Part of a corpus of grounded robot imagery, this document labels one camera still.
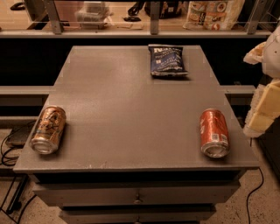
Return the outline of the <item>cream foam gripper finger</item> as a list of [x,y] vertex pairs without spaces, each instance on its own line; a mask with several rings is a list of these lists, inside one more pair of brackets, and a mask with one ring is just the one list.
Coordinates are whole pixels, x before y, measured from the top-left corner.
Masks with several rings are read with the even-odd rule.
[[266,86],[259,84],[250,103],[243,133],[247,137],[259,137],[279,116],[280,80],[273,80]]

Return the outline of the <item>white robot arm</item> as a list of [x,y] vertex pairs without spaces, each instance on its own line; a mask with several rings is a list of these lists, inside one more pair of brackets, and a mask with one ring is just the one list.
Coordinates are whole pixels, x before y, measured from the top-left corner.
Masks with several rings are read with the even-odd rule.
[[243,133],[259,137],[280,116],[280,27],[248,52],[243,61],[252,65],[261,63],[262,72],[272,79],[267,85],[257,86],[245,119]]

